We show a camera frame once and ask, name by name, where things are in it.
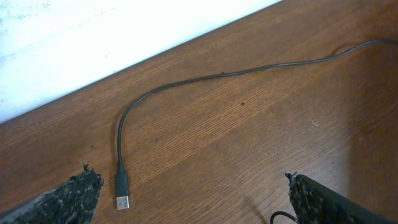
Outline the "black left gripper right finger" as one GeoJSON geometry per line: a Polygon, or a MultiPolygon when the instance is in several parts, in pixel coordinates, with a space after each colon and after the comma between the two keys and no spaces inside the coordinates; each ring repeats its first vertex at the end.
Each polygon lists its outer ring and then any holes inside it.
{"type": "Polygon", "coordinates": [[[285,173],[295,223],[304,224],[395,224],[306,175],[285,173]]]}

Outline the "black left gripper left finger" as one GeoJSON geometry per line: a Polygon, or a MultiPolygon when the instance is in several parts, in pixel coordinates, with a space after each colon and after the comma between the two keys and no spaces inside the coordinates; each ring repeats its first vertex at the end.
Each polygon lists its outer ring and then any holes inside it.
{"type": "Polygon", "coordinates": [[[1,223],[91,223],[103,184],[85,164],[64,184],[1,214],[1,223]]]}

